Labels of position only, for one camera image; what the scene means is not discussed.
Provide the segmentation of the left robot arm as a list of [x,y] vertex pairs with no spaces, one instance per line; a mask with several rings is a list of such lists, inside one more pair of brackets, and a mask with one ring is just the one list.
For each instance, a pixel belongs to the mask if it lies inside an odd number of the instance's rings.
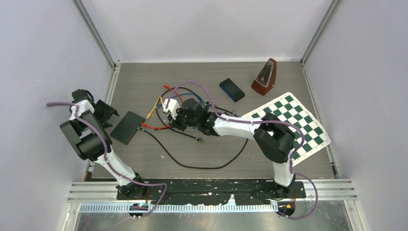
[[97,102],[84,89],[72,92],[69,103],[71,116],[60,125],[60,129],[82,160],[89,160],[104,167],[118,182],[117,189],[128,198],[142,199],[148,194],[148,187],[142,177],[126,165],[114,152],[110,134],[106,128],[116,109],[102,100]]

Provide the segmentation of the dark grey network switch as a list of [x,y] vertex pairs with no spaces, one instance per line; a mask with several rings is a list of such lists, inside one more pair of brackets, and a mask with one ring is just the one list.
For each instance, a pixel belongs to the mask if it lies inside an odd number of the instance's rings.
[[128,111],[113,129],[110,136],[124,145],[128,145],[132,140],[138,128],[145,122],[145,118]]

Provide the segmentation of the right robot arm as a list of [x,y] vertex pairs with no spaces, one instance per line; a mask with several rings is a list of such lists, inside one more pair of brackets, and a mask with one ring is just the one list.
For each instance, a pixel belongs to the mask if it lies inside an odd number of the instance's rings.
[[284,198],[294,191],[295,175],[290,157],[295,151],[295,133],[289,123],[280,121],[272,113],[261,118],[241,118],[210,112],[193,98],[182,104],[175,99],[166,99],[163,111],[170,114],[171,126],[181,131],[187,127],[196,127],[207,136],[235,136],[254,140],[264,156],[272,161],[275,194]]

